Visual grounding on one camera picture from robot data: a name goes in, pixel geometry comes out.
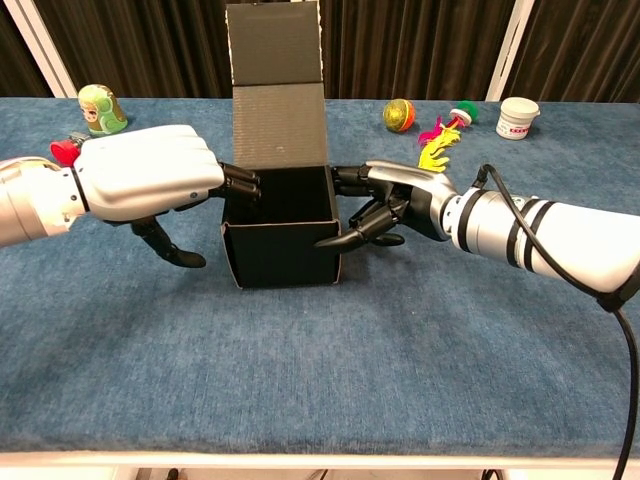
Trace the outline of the black foldable paper box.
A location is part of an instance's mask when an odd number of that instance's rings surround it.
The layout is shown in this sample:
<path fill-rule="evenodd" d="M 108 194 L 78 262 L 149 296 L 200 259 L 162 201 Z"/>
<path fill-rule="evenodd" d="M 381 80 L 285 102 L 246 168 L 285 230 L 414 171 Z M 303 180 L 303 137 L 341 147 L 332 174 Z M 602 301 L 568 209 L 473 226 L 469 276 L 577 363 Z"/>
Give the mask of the black foldable paper box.
<path fill-rule="evenodd" d="M 319 5 L 231 4 L 233 163 L 260 199 L 226 201 L 222 234 L 236 284 L 333 284 L 340 257 L 315 248 L 340 221 L 328 167 Z"/>

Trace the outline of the yellow pink feather shuttlecock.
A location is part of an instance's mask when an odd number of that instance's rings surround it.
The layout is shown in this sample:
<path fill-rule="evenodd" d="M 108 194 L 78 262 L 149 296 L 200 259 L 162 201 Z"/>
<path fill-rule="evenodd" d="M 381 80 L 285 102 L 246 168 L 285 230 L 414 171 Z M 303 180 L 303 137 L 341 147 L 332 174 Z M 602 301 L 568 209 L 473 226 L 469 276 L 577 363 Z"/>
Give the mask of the yellow pink feather shuttlecock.
<path fill-rule="evenodd" d="M 477 116 L 477 106 L 470 100 L 462 100 L 450 110 L 448 123 L 438 116 L 434 126 L 419 135 L 418 167 L 429 172 L 444 172 L 450 161 L 444 156 L 445 150 L 460 141 L 461 131 L 476 121 Z"/>

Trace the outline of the white plastic jar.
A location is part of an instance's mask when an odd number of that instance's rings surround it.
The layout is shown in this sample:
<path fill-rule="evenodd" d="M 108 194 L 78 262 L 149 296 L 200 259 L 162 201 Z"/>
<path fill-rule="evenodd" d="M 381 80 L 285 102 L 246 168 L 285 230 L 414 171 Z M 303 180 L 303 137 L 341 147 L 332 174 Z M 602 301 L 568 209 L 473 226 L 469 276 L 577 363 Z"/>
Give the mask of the white plastic jar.
<path fill-rule="evenodd" d="M 540 115 L 539 105 L 523 97 L 509 97 L 500 105 L 496 133 L 504 139 L 524 139 L 534 119 Z"/>

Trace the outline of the red emergency stop button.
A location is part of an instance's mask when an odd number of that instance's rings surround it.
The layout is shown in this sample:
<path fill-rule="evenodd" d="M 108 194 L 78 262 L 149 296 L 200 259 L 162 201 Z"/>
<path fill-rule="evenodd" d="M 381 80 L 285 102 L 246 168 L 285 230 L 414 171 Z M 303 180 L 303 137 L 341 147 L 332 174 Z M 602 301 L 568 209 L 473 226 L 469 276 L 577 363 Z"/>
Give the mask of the red emergency stop button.
<path fill-rule="evenodd" d="M 81 132 L 72 132 L 63 140 L 50 143 L 50 151 L 58 164 L 63 167 L 72 167 L 79 157 L 82 145 L 91 137 Z"/>

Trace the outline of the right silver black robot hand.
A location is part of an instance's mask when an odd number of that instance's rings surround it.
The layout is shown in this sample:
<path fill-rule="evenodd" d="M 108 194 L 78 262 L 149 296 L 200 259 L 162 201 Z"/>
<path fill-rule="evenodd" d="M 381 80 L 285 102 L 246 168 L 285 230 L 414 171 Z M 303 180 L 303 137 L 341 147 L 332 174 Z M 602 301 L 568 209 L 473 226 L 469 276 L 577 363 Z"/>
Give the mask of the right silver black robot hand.
<path fill-rule="evenodd" d="M 404 237 L 391 231 L 398 224 L 431 240 L 450 239 L 442 222 L 458 192 L 446 175 L 387 160 L 334 166 L 331 175 L 336 194 L 369 201 L 349 218 L 348 230 L 316 242 L 316 248 L 343 254 L 368 243 L 399 246 Z"/>

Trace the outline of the yellow orange woven ball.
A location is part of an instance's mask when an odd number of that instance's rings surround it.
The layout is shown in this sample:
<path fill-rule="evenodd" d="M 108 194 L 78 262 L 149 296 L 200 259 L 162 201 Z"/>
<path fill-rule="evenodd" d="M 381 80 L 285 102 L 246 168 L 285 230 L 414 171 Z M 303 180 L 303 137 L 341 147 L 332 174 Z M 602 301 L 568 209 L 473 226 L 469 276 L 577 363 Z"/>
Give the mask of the yellow orange woven ball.
<path fill-rule="evenodd" d="M 408 130 L 415 121 L 415 115 L 414 105 L 406 99 L 390 100 L 383 110 L 386 128 L 396 133 Z"/>

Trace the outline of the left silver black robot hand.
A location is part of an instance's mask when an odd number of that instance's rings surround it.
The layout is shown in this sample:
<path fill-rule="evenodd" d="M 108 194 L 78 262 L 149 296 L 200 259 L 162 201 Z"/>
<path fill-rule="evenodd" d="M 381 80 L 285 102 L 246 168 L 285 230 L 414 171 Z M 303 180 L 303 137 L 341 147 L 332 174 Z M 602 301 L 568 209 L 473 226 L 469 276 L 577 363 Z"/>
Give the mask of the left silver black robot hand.
<path fill-rule="evenodd" d="M 258 175 L 217 160 L 189 125 L 163 125 L 86 141 L 72 171 L 85 209 L 105 223 L 128 224 L 163 260 L 202 268 L 200 254 L 179 249 L 157 221 L 210 198 L 259 200 Z"/>

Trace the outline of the black pleated curtain panel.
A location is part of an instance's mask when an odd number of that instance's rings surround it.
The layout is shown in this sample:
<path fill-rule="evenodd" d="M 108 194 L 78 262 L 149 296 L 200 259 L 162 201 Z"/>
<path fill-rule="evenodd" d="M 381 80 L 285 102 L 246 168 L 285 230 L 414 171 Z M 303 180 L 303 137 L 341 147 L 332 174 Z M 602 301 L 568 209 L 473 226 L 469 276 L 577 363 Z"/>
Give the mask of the black pleated curtain panel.
<path fill-rule="evenodd" d="M 33 0 L 76 87 L 228 98 L 226 0 Z"/>
<path fill-rule="evenodd" d="M 9 10 L 0 0 L 0 97 L 51 96 Z"/>
<path fill-rule="evenodd" d="M 503 96 L 640 103 L 640 0 L 535 0 Z"/>
<path fill-rule="evenodd" d="M 515 0 L 320 0 L 325 95 L 482 100 Z"/>

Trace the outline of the blue table cloth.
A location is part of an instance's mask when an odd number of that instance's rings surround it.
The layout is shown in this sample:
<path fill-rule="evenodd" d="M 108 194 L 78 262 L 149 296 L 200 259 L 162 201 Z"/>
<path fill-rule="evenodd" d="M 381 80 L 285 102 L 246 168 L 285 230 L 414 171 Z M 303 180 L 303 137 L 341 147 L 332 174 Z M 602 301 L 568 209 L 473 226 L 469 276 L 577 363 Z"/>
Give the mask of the blue table cloth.
<path fill-rule="evenodd" d="M 0 451 L 618 455 L 629 357 L 566 283 L 406 230 L 339 283 L 241 290 L 210 200 L 0 249 Z"/>

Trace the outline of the white metal frame post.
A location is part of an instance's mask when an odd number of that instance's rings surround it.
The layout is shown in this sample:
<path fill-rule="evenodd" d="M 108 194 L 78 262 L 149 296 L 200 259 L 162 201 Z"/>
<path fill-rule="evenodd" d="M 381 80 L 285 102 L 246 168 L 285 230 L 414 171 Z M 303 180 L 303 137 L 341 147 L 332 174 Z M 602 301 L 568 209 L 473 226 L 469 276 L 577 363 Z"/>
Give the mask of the white metal frame post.
<path fill-rule="evenodd" d="M 56 98 L 76 98 L 76 86 L 34 0 L 3 2 L 52 94 Z"/>
<path fill-rule="evenodd" d="M 504 93 L 535 2 L 536 0 L 515 0 L 485 96 L 487 102 L 499 101 Z"/>

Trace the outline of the green nesting doll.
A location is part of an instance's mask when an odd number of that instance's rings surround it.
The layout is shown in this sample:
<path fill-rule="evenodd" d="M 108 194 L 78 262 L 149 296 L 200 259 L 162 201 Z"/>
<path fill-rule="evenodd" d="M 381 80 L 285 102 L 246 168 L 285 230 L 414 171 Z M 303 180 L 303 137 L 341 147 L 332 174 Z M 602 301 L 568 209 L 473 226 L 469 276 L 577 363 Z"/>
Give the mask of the green nesting doll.
<path fill-rule="evenodd" d="M 109 87 L 102 84 L 85 85 L 79 90 L 77 98 L 91 134 L 116 134 L 128 126 L 128 118 Z"/>

